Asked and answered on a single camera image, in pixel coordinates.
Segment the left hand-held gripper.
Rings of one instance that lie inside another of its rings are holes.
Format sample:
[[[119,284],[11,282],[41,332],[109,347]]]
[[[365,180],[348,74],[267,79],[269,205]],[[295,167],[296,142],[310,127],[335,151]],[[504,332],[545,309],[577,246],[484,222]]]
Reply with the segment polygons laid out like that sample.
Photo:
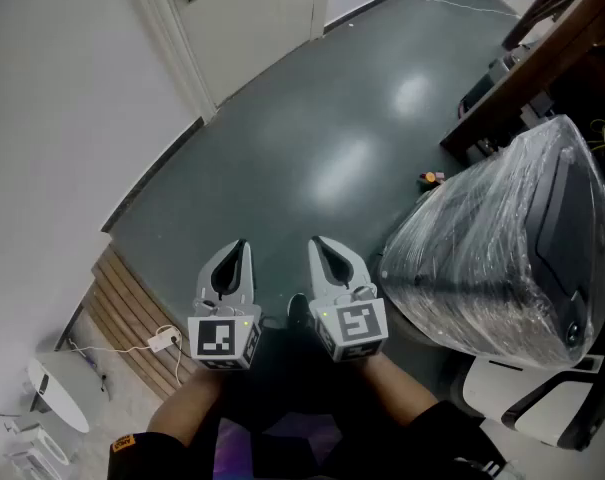
[[[229,243],[209,259],[198,274],[196,298],[195,314],[188,318],[191,358],[210,370],[248,370],[262,334],[262,310],[253,304],[247,240]]]

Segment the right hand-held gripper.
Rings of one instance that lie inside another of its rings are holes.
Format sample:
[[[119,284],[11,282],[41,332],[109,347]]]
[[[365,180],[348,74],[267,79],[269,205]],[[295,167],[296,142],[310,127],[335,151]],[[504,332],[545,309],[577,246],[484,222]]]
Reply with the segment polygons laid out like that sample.
[[[343,243],[324,236],[309,240],[308,255],[317,298],[310,303],[310,311],[331,359],[349,362],[378,354],[389,332],[383,299],[373,285],[364,285],[370,282],[365,261]],[[341,287],[354,290],[326,297]]]

